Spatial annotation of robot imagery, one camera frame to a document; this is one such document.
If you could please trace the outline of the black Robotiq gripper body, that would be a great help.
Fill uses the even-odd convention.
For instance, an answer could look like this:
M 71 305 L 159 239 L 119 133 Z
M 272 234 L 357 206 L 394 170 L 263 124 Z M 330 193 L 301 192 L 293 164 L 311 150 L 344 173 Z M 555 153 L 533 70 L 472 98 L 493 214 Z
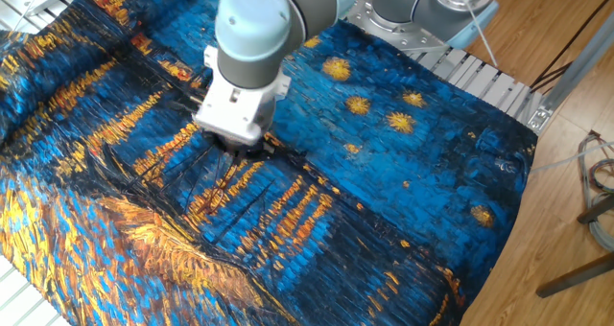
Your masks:
M 221 135 L 212 132 L 206 132 L 206 137 L 209 137 L 214 146 L 223 153 L 228 153 L 231 156 L 238 157 L 271 157 L 275 153 L 275 147 L 264 139 L 258 140 L 253 145 L 240 144 L 233 142 L 230 139 L 224 138 Z

